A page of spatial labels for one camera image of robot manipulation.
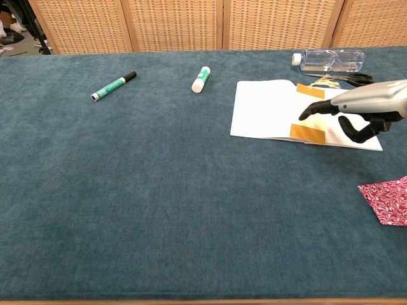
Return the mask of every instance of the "robotic hand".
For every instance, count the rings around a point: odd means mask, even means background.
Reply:
[[[345,135],[352,141],[363,143],[390,129],[392,122],[407,118],[407,79],[385,81],[358,87],[338,95],[331,100],[310,104],[301,114],[303,121],[315,113],[358,114],[370,124],[362,130],[356,130],[345,116],[338,118]]]

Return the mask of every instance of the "red fabric cloth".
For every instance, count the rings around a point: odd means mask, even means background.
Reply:
[[[407,226],[407,176],[358,188],[381,224]]]

